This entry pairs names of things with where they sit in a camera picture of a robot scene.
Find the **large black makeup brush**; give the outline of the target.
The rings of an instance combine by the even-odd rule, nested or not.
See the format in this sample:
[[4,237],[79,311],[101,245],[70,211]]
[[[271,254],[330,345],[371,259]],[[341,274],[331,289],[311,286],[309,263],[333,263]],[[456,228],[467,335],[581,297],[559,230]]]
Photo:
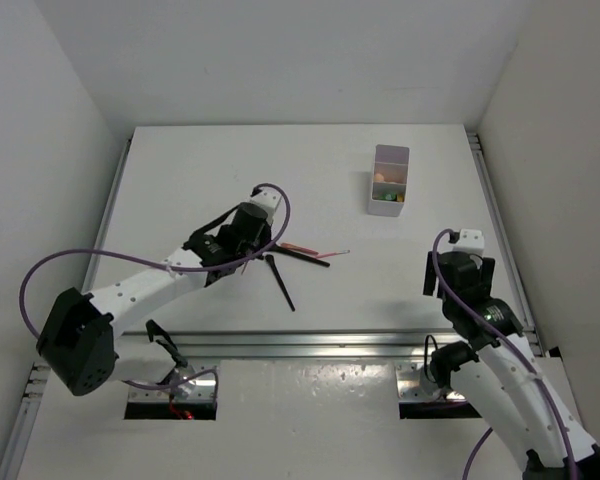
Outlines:
[[307,262],[307,263],[310,263],[310,264],[321,266],[321,267],[324,267],[324,268],[329,268],[330,267],[330,263],[327,262],[327,261],[318,259],[318,258],[316,258],[314,256],[307,255],[307,254],[304,254],[304,253],[301,253],[301,252],[297,252],[297,251],[294,251],[294,250],[286,249],[284,247],[275,246],[272,249],[272,252],[278,253],[278,254],[281,254],[281,255],[285,255],[285,256],[288,256],[290,258],[294,258],[296,260],[300,260],[300,261],[304,261],[304,262]]

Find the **black brush pink handle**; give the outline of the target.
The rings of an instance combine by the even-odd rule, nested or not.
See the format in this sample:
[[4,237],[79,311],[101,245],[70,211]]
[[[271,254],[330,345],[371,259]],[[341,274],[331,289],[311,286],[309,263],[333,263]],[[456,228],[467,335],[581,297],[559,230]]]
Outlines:
[[278,267],[277,267],[276,262],[275,262],[275,258],[272,255],[265,255],[264,256],[264,260],[267,263],[267,265],[269,266],[269,268],[271,269],[271,271],[272,271],[272,273],[274,275],[274,278],[275,278],[275,280],[277,282],[277,285],[279,286],[279,288],[280,288],[280,290],[281,290],[281,292],[282,292],[282,294],[283,294],[283,296],[284,296],[284,298],[285,298],[285,300],[286,300],[286,302],[287,302],[290,310],[292,312],[295,312],[296,311],[295,305],[294,305],[294,303],[293,303],[293,301],[291,299],[291,296],[290,296],[290,294],[288,292],[288,289],[287,289],[287,287],[286,287],[286,285],[284,283],[284,280],[283,280],[283,278],[282,278],[282,276],[281,276],[281,274],[280,274],[280,272],[278,270]]

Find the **thin pink lip brush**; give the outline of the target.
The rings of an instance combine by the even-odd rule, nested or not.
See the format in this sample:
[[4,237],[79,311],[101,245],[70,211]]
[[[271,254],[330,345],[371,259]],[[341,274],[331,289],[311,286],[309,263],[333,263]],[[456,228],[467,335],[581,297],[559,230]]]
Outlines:
[[349,249],[345,249],[345,250],[340,250],[340,251],[334,251],[334,252],[328,252],[328,253],[322,253],[322,254],[318,254],[316,255],[316,259],[326,259],[326,258],[331,258],[331,257],[335,257],[335,256],[339,256],[339,255],[346,255],[349,254],[350,250]]

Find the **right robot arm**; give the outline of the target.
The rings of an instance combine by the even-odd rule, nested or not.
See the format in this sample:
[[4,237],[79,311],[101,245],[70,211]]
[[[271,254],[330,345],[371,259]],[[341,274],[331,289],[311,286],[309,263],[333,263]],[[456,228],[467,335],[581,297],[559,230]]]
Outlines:
[[460,335],[433,352],[429,370],[507,446],[525,479],[600,479],[600,444],[547,379],[509,305],[492,297],[495,261],[429,252],[423,292],[442,301]]

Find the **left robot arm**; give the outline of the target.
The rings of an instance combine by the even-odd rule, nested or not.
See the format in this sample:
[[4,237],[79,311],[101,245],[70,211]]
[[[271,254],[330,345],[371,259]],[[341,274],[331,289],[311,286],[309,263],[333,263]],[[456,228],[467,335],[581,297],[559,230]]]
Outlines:
[[160,263],[106,288],[75,288],[55,300],[37,340],[37,351],[75,396],[87,395],[122,365],[115,342],[126,330],[179,297],[230,276],[271,250],[271,225],[279,194],[258,191],[194,231]]

